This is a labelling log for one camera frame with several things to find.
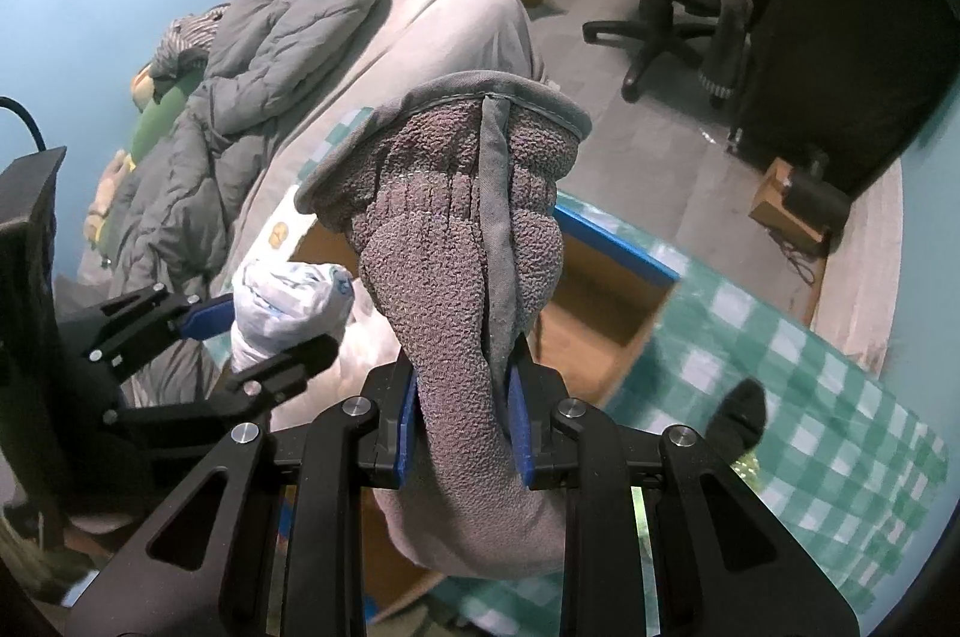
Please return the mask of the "green patterned cloth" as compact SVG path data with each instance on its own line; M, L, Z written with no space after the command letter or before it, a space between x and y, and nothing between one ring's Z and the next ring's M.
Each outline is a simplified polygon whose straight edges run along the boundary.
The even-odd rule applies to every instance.
M760 494L760 461L758 461L758 456L753 450L747 451L747 453L739 456L739 458L732 463L731 468L755 494Z

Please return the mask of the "blue cardboard box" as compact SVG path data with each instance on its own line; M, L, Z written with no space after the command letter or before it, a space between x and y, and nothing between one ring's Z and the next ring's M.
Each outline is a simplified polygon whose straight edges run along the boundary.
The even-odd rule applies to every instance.
M560 206L556 219L565 242L562 279L530 350L560 372L569 394L602 408L640 359L677 276L569 206ZM368 623L381 623L443 580L394 548L371 489L361 492L359 526Z

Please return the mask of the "beige bed mattress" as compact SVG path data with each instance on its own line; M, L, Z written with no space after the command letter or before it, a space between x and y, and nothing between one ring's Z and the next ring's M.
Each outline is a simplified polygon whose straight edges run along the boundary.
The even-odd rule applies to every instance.
M295 255L311 229L311 219L293 206L296 188L373 107L421 82L470 70L547 79L521 0L379 0L347 55L324 79L313 110L254 183L210 292L228 292L233 274L247 261L274 263Z

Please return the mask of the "grey quilted blanket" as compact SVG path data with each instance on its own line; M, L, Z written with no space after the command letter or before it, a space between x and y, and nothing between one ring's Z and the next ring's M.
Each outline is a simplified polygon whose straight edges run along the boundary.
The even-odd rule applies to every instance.
M208 292L245 198L379 1L231 0L199 86L114 198L109 295Z

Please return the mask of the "grey brown towel mitt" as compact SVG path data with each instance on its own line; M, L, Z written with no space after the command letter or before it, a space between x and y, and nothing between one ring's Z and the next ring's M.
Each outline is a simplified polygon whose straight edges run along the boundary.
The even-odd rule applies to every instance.
M506 380L562 277L556 185L589 130L542 82L446 74L376 107L296 194L298 211L347 237L412 362L423 432L404 486L376 500L421 567L478 578L562 567L565 502L521 481Z

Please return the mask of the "green checkered tablecloth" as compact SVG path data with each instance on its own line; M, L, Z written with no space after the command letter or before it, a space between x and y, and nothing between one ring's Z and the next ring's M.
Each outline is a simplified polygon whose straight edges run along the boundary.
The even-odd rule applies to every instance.
M756 378L768 411L761 499L866 611L946 481L944 440L822 339L724 277L558 192L555 219L563 205L677 276L640 359L605 406L625 424L661 430L703 421L726 390Z

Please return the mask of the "white plastic bag bundle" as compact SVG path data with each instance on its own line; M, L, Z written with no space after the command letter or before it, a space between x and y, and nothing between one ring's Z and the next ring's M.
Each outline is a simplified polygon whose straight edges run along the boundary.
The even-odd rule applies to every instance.
M240 373L318 336L340 343L355 302L338 263L251 261L233 276L231 370Z

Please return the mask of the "white mesh bath pouf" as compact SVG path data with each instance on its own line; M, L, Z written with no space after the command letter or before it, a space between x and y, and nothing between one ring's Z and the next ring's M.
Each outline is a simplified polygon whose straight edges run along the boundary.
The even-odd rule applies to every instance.
M272 411L270 430L308 426L326 409L360 394L368 373L394 362L399 349L391 323L363 288L356 289L337 359L329 369L311 378L306 390Z

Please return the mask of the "black sock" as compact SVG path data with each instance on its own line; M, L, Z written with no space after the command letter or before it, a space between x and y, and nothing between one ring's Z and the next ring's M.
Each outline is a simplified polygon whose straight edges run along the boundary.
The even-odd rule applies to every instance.
M732 466L757 448L765 427L765 388L748 377L724 396L709 419L704 440L726 465Z

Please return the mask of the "black fabric wardrobe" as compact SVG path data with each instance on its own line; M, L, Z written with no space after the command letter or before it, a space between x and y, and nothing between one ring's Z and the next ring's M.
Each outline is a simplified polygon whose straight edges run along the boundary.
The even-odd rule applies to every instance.
M958 77L958 0L754 0L734 125L745 151L857 196Z

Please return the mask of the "black cylinder device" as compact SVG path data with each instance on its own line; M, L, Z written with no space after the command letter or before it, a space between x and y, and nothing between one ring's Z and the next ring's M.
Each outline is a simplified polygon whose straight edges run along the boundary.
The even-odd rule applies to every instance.
M784 208L822 234L841 234L850 217L851 198L825 180L828 155L811 151L807 166L789 171L782 194Z

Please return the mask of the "small cardboard box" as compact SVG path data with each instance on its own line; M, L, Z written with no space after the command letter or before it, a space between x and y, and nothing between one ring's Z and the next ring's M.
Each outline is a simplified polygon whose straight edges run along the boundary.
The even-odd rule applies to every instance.
M754 194L748 216L801 252L822 255L827 244L825 232L802 221L786 206L792 173L793 166L786 160L773 160Z

